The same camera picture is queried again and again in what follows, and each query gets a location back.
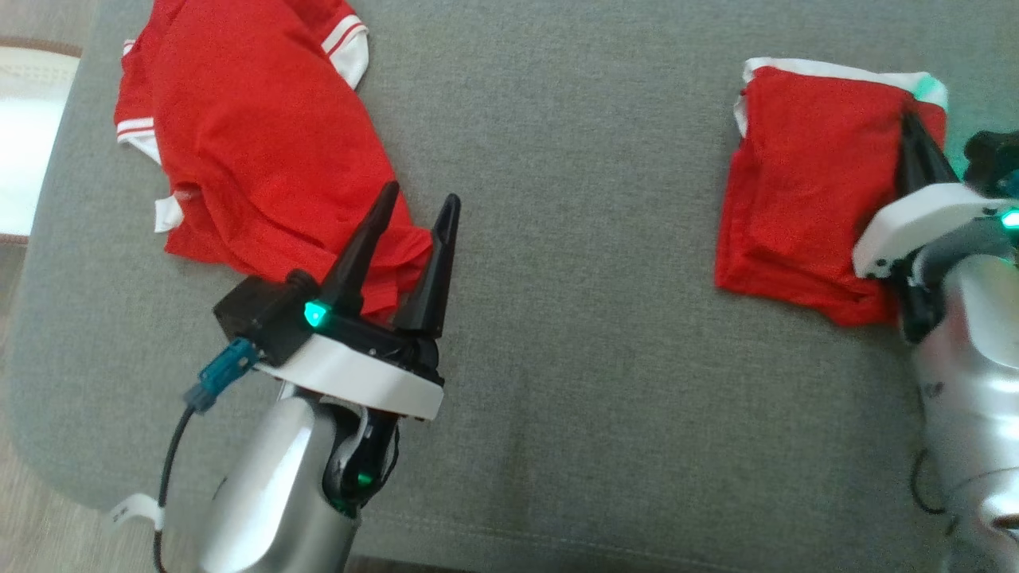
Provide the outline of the red basketball jersey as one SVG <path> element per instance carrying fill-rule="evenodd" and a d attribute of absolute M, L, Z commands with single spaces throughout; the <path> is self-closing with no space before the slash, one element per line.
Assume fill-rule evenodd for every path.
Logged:
<path fill-rule="evenodd" d="M 356 92 L 369 61 L 348 0 L 155 0 L 114 123 L 167 176 L 167 253 L 323 283 L 396 181 Z"/>

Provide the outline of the white rug brown border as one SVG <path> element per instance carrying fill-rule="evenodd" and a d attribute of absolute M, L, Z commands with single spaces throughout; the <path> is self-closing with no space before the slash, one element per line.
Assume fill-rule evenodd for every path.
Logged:
<path fill-rule="evenodd" d="M 81 58 L 0 43 L 0 244 L 25 244 Z"/>

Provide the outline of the grey ottoman cushion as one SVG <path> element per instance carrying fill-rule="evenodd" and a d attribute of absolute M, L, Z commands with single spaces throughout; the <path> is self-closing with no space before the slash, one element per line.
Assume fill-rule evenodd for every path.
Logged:
<path fill-rule="evenodd" d="M 894 327 L 713 285 L 753 56 L 930 72 L 952 153 L 1019 127 L 1019 0 L 360 0 L 361 101 L 418 224 L 463 201 L 434 422 L 355 552 L 495 573 L 933 573 L 908 493 L 917 390 Z M 104 0 L 7 337 L 22 463 L 109 511 L 155 493 L 182 393 L 225 345 L 228 268 L 163 251 L 162 170 L 115 144 Z"/>

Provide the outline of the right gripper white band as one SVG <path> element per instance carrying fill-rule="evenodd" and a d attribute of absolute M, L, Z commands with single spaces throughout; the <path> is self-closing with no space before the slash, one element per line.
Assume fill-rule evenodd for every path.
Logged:
<path fill-rule="evenodd" d="M 899 199 L 876 212 L 853 247 L 853 269 L 860 279 L 887 279 L 896 261 L 942 236 L 980 217 L 1019 209 L 1019 199 L 990 198 L 958 183 L 938 142 L 914 111 L 901 119 L 896 195 Z"/>

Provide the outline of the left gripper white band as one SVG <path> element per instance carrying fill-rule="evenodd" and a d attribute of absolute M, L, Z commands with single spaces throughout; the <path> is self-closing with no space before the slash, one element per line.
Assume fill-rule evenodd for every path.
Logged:
<path fill-rule="evenodd" d="M 394 316 L 396 331 L 358 316 L 364 305 L 361 289 L 399 195 L 397 183 L 383 185 L 329 268 L 319 301 L 303 308 L 302 328 L 309 338 L 287 361 L 276 366 L 263 361 L 255 370 L 354 405 L 433 420 L 444 398 L 434 340 L 443 337 L 462 202 L 455 193 L 445 198 L 431 229 L 428 261 Z"/>

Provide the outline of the red shorts white waistband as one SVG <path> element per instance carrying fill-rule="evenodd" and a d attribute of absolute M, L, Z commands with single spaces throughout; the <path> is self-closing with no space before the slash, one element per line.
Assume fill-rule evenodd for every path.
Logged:
<path fill-rule="evenodd" d="M 928 72 L 870 72 L 753 57 L 734 114 L 714 282 L 822 313 L 843 327 L 896 320 L 894 296 L 854 272 L 852 251 L 896 198 L 901 119 L 943 145 L 947 88 Z"/>

